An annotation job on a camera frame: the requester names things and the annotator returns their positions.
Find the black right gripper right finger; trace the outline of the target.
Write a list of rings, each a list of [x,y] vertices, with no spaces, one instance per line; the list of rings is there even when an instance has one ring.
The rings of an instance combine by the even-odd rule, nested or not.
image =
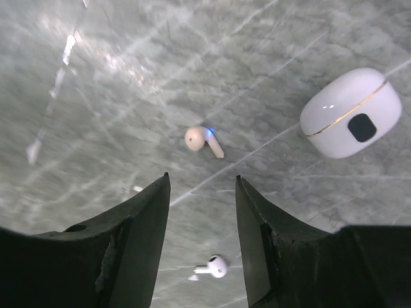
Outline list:
[[[249,307],[409,307],[410,227],[348,225],[328,233],[236,179]]]

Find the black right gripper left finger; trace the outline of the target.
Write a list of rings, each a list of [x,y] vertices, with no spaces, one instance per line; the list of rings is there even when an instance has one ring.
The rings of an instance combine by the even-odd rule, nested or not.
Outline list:
[[[2,307],[149,307],[170,209],[163,175],[63,232],[1,229]]]

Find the pink earbud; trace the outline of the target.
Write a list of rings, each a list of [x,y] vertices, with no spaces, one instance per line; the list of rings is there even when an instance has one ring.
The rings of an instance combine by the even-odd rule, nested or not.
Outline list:
[[[184,141],[186,146],[192,151],[199,151],[206,143],[208,143],[216,158],[222,159],[225,156],[214,133],[204,126],[193,126],[188,128],[184,136]]]

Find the white earbuds charging case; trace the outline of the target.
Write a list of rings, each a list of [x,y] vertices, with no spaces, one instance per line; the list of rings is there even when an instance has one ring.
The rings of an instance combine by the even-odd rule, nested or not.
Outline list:
[[[385,75],[361,67],[313,96],[301,112],[300,127],[323,155],[346,158],[383,137],[401,113],[401,100]]]

